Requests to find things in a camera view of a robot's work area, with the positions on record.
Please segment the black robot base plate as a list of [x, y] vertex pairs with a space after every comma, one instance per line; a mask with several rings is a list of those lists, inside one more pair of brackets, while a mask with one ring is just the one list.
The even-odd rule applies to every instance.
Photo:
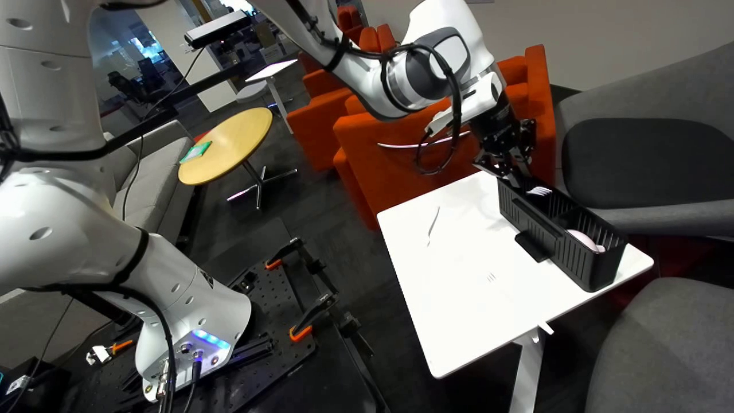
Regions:
[[[291, 345], [290, 329], [323, 294], [335, 306]], [[327, 266], [311, 274], [290, 255], [276, 271], [256, 263], [227, 284], [158, 282], [149, 300], [131, 290], [117, 306], [143, 322], [136, 370], [146, 402], [164, 413], [240, 413], [318, 352], [314, 325], [335, 314], [337, 286]]]

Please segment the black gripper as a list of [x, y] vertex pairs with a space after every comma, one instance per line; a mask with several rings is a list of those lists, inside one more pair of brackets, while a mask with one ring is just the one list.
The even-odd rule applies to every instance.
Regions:
[[480, 169], [495, 175], [510, 185], [518, 185], [516, 175], [521, 175], [524, 185], [534, 184], [530, 166], [537, 143], [534, 119], [478, 119], [475, 134], [480, 139], [475, 166]]

